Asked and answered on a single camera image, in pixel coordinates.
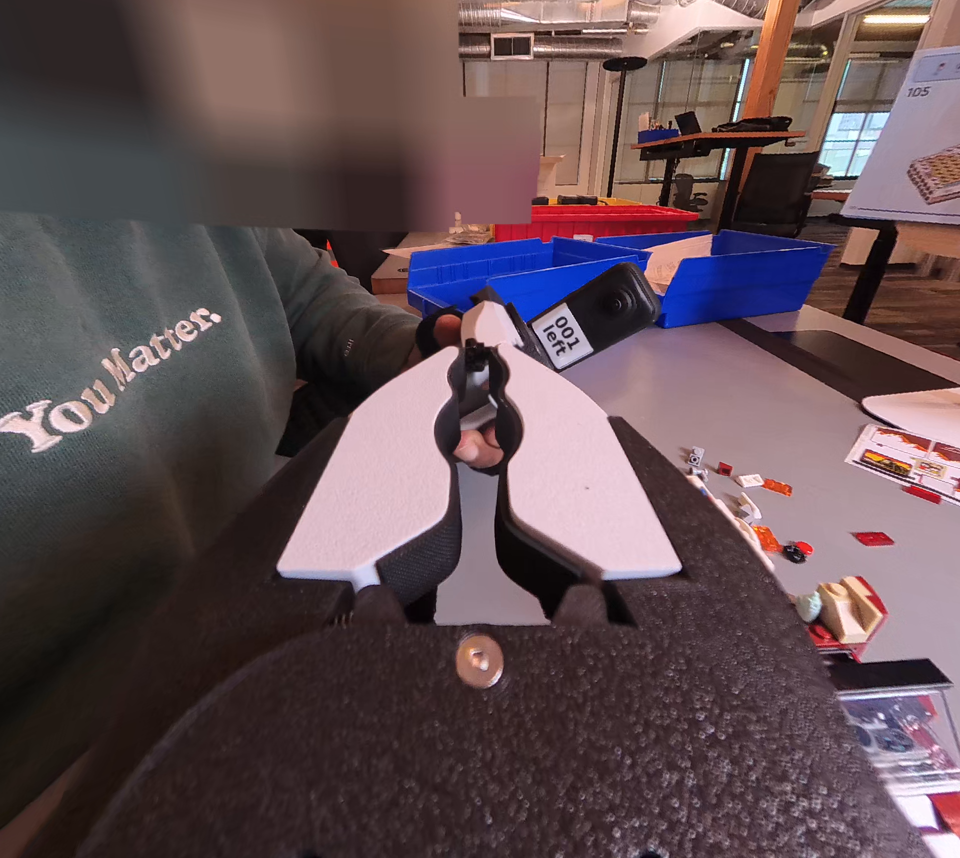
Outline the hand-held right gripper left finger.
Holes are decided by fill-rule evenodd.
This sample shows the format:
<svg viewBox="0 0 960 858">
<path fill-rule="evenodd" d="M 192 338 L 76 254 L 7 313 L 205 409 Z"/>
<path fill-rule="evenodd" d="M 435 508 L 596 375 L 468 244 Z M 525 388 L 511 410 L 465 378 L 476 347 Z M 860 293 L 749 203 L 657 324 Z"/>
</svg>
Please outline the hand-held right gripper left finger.
<svg viewBox="0 0 960 858">
<path fill-rule="evenodd" d="M 461 350 L 444 348 L 354 410 L 276 564 L 285 579 L 389 588 L 432 622 L 461 556 L 452 453 L 460 443 Z"/>
</svg>

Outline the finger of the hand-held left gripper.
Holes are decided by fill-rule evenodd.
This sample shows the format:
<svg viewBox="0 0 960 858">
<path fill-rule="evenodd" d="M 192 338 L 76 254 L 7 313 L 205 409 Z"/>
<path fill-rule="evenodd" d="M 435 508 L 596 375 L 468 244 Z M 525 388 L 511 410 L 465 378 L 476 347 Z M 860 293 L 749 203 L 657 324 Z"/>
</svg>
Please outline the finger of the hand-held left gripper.
<svg viewBox="0 0 960 858">
<path fill-rule="evenodd" d="M 485 300 L 463 313 L 461 345 L 463 348 L 498 348 L 501 345 L 523 348 L 523 339 L 506 307 Z"/>
</svg>

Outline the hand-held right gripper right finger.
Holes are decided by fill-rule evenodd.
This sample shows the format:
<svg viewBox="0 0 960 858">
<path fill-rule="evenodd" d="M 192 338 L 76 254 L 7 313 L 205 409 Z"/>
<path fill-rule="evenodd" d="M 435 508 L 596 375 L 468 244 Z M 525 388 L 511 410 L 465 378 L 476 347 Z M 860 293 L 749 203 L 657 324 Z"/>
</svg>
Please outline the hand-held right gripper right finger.
<svg viewBox="0 0 960 858">
<path fill-rule="evenodd" d="M 682 563 L 618 436 L 633 429 L 520 348 L 490 353 L 499 471 L 495 548 L 552 619 L 570 588 L 679 574 Z"/>
</svg>

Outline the tan white red brick vehicle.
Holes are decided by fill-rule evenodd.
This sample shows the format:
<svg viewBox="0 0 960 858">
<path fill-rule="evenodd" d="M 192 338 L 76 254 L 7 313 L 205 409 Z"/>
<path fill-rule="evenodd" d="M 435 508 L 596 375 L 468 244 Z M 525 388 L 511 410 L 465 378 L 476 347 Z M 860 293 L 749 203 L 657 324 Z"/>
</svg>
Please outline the tan white red brick vehicle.
<svg viewBox="0 0 960 858">
<path fill-rule="evenodd" d="M 688 480 L 784 587 L 894 803 L 936 855 L 958 856 L 958 511 L 849 466 L 789 477 L 791 497 Z M 814 547 L 805 563 L 763 552 L 737 515 L 741 492 L 782 546 Z M 894 546 L 864 547 L 853 535 L 874 531 Z"/>
</svg>

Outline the person's left forearm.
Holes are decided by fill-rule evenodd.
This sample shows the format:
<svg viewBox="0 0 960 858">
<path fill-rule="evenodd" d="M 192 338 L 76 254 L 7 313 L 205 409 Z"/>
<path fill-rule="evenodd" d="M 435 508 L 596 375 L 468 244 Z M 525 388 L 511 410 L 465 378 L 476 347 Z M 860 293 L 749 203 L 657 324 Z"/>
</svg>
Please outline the person's left forearm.
<svg viewBox="0 0 960 858">
<path fill-rule="evenodd" d="M 255 228 L 253 235 L 286 315 L 298 379 L 370 393 L 407 367 L 414 315 L 378 302 L 290 229 Z"/>
</svg>

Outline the grey desk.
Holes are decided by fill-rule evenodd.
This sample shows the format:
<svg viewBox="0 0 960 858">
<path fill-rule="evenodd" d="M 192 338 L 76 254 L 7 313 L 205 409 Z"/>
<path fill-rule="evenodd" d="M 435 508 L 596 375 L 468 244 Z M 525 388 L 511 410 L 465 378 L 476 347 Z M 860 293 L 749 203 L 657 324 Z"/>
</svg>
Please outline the grey desk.
<svg viewBox="0 0 960 858">
<path fill-rule="evenodd" d="M 563 377 L 620 416 L 676 467 L 701 446 L 713 468 L 788 484 L 851 469 L 863 425 L 858 404 L 721 324 L 648 329 Z"/>
</svg>

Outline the wooden standing desk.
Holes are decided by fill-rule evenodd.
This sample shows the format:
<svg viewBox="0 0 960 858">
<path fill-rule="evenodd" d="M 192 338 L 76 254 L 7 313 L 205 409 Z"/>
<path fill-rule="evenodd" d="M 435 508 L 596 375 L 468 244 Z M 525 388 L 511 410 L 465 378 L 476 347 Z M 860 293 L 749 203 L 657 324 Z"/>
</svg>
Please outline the wooden standing desk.
<svg viewBox="0 0 960 858">
<path fill-rule="evenodd" d="M 725 230 L 732 227 L 739 199 L 741 180 L 745 177 L 748 157 L 752 149 L 763 149 L 779 142 L 790 143 L 805 137 L 804 131 L 727 131 L 704 132 L 680 135 L 646 144 L 632 144 L 632 150 L 639 151 L 641 160 L 665 161 L 664 177 L 657 204 L 666 207 L 670 188 L 674 180 L 677 162 L 682 158 L 707 156 L 715 150 L 734 151 L 727 179 L 726 193 L 723 199 L 721 215 L 717 228 Z"/>
</svg>

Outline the person's left hand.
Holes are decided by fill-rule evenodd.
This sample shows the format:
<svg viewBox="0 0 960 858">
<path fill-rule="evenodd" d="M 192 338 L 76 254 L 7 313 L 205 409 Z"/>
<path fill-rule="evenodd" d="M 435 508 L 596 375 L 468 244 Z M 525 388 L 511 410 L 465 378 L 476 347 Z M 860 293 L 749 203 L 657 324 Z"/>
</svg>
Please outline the person's left hand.
<svg viewBox="0 0 960 858">
<path fill-rule="evenodd" d="M 461 319 L 451 313 L 441 315 L 434 323 L 433 337 L 439 348 L 460 348 Z M 491 469 L 499 465 L 504 454 L 498 443 L 495 424 L 488 422 L 477 429 L 463 430 L 454 456 L 458 461 L 477 470 Z"/>
</svg>

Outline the red plastic storage bin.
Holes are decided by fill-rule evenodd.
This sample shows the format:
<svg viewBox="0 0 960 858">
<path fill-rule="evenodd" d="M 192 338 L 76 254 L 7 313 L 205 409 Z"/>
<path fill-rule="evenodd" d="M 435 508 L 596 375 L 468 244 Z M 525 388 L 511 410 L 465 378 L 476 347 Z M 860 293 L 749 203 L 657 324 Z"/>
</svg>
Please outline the red plastic storage bin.
<svg viewBox="0 0 960 858">
<path fill-rule="evenodd" d="M 591 240 L 607 237 L 640 236 L 655 233 L 684 232 L 697 221 L 695 213 L 627 202 L 549 205 L 534 204 L 531 220 L 526 224 L 498 223 L 494 228 L 496 242 L 540 239 L 548 242 L 553 237 L 574 239 L 588 235 Z"/>
</svg>

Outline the black office chair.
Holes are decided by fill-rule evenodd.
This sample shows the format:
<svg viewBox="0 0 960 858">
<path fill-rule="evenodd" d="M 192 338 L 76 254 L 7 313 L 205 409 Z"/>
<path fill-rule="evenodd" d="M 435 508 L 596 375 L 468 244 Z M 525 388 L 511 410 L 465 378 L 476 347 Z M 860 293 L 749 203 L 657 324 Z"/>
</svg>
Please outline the black office chair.
<svg viewBox="0 0 960 858">
<path fill-rule="evenodd" d="M 730 229 L 797 239 L 810 208 L 817 151 L 756 156 L 741 189 Z"/>
</svg>

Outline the black floor lamp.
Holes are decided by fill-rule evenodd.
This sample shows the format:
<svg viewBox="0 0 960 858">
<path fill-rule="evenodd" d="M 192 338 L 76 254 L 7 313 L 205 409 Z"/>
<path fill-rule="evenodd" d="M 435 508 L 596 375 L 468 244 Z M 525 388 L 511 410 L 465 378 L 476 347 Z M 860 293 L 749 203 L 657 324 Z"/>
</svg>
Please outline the black floor lamp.
<svg viewBox="0 0 960 858">
<path fill-rule="evenodd" d="M 619 55 L 609 57 L 603 62 L 603 69 L 608 73 L 618 74 L 618 90 L 616 97 L 613 136 L 611 138 L 610 155 L 607 169 L 605 198 L 614 196 L 614 186 L 618 163 L 619 134 L 621 129 L 622 113 L 625 102 L 626 85 L 630 74 L 642 70 L 648 64 L 648 58 L 636 55 Z"/>
</svg>

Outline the person in green sweatshirt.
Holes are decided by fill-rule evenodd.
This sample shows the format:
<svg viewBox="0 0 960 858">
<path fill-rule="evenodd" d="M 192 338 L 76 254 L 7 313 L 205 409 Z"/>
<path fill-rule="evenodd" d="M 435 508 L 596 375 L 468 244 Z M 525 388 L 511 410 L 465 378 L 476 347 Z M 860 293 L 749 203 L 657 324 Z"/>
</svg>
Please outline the person in green sweatshirt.
<svg viewBox="0 0 960 858">
<path fill-rule="evenodd" d="M 3 826 L 273 474 L 299 378 L 254 229 L 2 215 Z"/>
</svg>

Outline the printed sticker sheet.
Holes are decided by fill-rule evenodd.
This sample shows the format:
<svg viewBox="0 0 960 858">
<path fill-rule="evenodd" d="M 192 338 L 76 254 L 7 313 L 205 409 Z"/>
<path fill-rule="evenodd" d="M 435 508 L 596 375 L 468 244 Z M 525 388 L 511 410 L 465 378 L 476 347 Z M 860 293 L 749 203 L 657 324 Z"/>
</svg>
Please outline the printed sticker sheet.
<svg viewBox="0 0 960 858">
<path fill-rule="evenodd" d="M 869 424 L 846 456 L 849 465 L 895 481 L 934 502 L 959 504 L 959 448 L 912 432 Z"/>
</svg>

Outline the white booklet stand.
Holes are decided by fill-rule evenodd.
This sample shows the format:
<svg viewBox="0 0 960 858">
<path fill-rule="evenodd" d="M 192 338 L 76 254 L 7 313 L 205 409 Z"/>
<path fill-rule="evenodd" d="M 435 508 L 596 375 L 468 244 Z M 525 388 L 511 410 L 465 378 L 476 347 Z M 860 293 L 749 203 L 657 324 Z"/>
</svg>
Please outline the white booklet stand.
<svg viewBox="0 0 960 858">
<path fill-rule="evenodd" d="M 959 447 L 958 386 L 874 395 L 860 402 L 880 422 L 924 439 Z"/>
</svg>

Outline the brick instruction booklet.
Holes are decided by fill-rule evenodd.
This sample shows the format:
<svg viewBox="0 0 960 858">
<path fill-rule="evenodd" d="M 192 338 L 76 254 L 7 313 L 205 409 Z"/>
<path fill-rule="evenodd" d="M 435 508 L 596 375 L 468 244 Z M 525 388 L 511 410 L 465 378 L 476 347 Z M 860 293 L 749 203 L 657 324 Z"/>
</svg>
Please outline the brick instruction booklet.
<svg viewBox="0 0 960 858">
<path fill-rule="evenodd" d="M 915 52 L 844 216 L 959 224 L 959 48 Z"/>
</svg>

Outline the wooden post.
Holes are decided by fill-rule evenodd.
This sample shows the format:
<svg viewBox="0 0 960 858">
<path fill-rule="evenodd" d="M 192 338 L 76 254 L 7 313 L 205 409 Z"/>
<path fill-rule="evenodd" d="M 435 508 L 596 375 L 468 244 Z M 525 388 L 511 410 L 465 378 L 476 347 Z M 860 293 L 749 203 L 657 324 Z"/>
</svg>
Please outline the wooden post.
<svg viewBox="0 0 960 858">
<path fill-rule="evenodd" d="M 742 117 L 773 115 L 800 7 L 801 0 L 768 0 L 749 88 L 740 109 Z"/>
</svg>

